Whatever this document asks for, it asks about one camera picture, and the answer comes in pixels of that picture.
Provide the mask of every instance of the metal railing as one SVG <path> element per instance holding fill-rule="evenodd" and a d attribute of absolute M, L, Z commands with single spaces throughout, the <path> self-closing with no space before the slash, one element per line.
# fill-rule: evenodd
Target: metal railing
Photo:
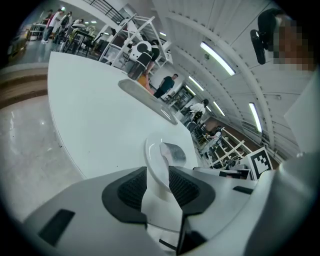
<path fill-rule="evenodd" d="M 100 12 L 102 12 L 104 15 L 109 17 L 112 21 L 114 21 L 117 24 L 119 24 L 125 19 L 115 8 L 113 8 L 105 0 L 83 0 L 83 1 L 87 2 L 94 8 L 98 9 Z"/>

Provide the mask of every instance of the fluorescent light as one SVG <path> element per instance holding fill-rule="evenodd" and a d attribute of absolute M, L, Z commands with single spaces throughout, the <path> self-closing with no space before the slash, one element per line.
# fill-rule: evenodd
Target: fluorescent light
<path fill-rule="evenodd" d="M 196 95 L 196 94 L 188 87 L 188 85 L 185 85 L 185 87 L 186 87 L 193 95 Z"/>
<path fill-rule="evenodd" d="M 189 79 L 190 79 L 192 82 L 194 82 L 195 85 L 198 86 L 201 91 L 204 91 L 204 89 L 200 86 L 200 84 L 198 84 L 198 82 L 197 82 L 196 80 L 194 80 L 191 76 L 189 76 Z"/>
<path fill-rule="evenodd" d="M 255 124 L 256 124 L 256 128 L 258 129 L 258 131 L 260 133 L 262 133 L 262 128 L 261 128 L 261 124 L 260 124 L 260 121 L 259 121 L 259 117 L 258 117 L 258 113 L 257 113 L 257 110 L 256 110 L 256 106 L 254 103 L 249 103 L 249 107 L 251 109 L 251 112 L 253 114 L 253 117 L 254 117 L 254 120 L 255 120 Z"/>
<path fill-rule="evenodd" d="M 230 76 L 235 74 L 234 70 L 226 63 L 211 47 L 209 47 L 205 42 L 200 44 L 200 47 L 204 49 L 208 54 L 215 58 L 217 62 L 220 63 L 222 67 L 229 73 Z"/>
<path fill-rule="evenodd" d="M 218 104 L 215 101 L 213 103 L 216 106 L 216 108 L 220 111 L 221 115 L 223 115 L 225 117 L 226 116 L 225 113 L 221 110 L 221 108 L 218 106 Z"/>

